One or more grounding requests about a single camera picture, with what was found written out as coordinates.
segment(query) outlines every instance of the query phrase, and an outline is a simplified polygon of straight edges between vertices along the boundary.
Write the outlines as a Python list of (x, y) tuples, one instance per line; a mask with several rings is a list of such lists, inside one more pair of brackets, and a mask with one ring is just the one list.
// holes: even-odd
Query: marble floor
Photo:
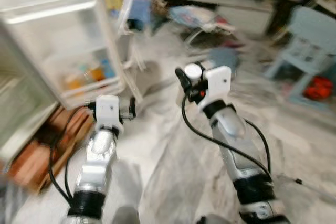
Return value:
[(0, 224), (10, 223), (28, 198), (28, 192), (0, 178)]
[[(218, 147), (186, 128), (175, 103), (178, 83), (174, 69), (189, 61), (182, 43), (169, 26), (138, 43), (149, 66), (137, 78), (146, 90), (145, 105), (134, 121), (125, 124), (118, 141), (119, 161), (113, 166), (103, 223), (111, 223), (120, 206), (138, 208), (145, 224), (192, 224), (206, 214), (241, 223), (235, 191)], [(299, 177), (336, 195), (336, 120), (288, 104), (279, 85), (262, 77), (258, 48), (259, 42), (250, 42), (241, 53), (228, 102), (266, 135), (277, 195), (287, 206), (292, 223), (334, 223), (336, 204), (288, 177)], [(195, 106), (189, 106), (187, 113), (197, 128), (210, 133), (205, 116), (198, 114)], [(258, 137), (254, 138), (262, 152)], [(71, 160), (71, 189), (83, 157), (80, 150)], [(63, 179), (62, 172), (57, 180), (62, 184)], [(60, 223), (67, 208), (50, 187), (43, 194), (30, 196), (17, 215), (4, 223)]]

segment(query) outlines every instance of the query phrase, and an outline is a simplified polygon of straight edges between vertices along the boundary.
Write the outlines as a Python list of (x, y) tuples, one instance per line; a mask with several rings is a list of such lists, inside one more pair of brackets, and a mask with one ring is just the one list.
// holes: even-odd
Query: open refrigerator door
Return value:
[(125, 88), (103, 0), (0, 0), (0, 8), (6, 27), (64, 107)]

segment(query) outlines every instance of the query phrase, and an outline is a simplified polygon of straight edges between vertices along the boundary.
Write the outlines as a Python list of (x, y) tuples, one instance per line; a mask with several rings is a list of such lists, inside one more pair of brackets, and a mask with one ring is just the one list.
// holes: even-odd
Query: refrigerator shelf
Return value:
[(95, 7), (96, 0), (39, 0), (21, 6), (1, 9), (7, 24), (20, 24), (55, 15), (78, 12)]
[(64, 60), (69, 60), (71, 62), (71, 58), (77, 58), (79, 56), (91, 54), (104, 49), (106, 49), (106, 45), (103, 38), (96, 37), (82, 45), (63, 48), (61, 51), (49, 55), (44, 60), (43, 65), (47, 68), (50, 68), (51, 65), (54, 65), (53, 67), (55, 67), (55, 65), (59, 65)]
[(125, 86), (123, 83), (121, 83), (118, 78), (115, 78), (116, 81), (109, 84), (106, 87), (102, 87), (100, 89), (94, 89), (91, 91), (87, 91), (84, 94), (81, 95), (76, 95), (73, 97), (66, 97), (64, 100), (66, 101), (67, 108), (68, 109), (73, 109), (78, 106), (83, 106), (84, 101), (85, 102), (91, 102), (94, 101), (98, 96), (102, 94), (119, 94), (121, 93), (124, 89)]
[(119, 81), (118, 77), (109, 78), (109, 79), (105, 79), (105, 80), (102, 80), (102, 81), (97, 81), (97, 82), (85, 85), (84, 87), (81, 87), (79, 89), (73, 89), (73, 90), (65, 91), (61, 95), (61, 97), (68, 98), (68, 97), (71, 97), (71, 96), (74, 96), (74, 95), (78, 95), (79, 93), (90, 92), (92, 90), (96, 90), (96, 89), (102, 88), (104, 86), (108, 86), (108, 85), (118, 83), (118, 81)]

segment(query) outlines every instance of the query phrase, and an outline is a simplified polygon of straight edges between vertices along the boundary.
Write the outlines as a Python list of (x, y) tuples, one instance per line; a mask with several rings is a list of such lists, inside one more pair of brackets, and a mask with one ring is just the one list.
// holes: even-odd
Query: red object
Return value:
[(243, 43), (238, 41), (225, 41), (223, 44), (221, 44), (221, 47), (230, 47), (230, 48), (239, 48), (244, 46)]
[(324, 77), (314, 77), (304, 91), (304, 96), (315, 101), (328, 98), (332, 93), (332, 83)]
[(217, 17), (216, 17), (216, 21), (217, 21), (218, 23), (228, 24), (228, 21), (227, 21), (225, 18), (221, 17), (221, 16), (217, 16)]

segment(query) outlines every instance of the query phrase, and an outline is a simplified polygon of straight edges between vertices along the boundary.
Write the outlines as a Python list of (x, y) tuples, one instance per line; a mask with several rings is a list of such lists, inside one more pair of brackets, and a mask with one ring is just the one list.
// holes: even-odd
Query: light blue chair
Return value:
[(265, 76), (273, 79), (283, 65), (297, 67), (303, 71), (303, 76), (292, 87), (289, 101), (328, 109), (323, 103), (303, 97), (302, 93), (314, 76), (323, 73), (335, 62), (336, 20), (307, 7), (296, 7), (288, 29), (292, 33), (291, 41)]

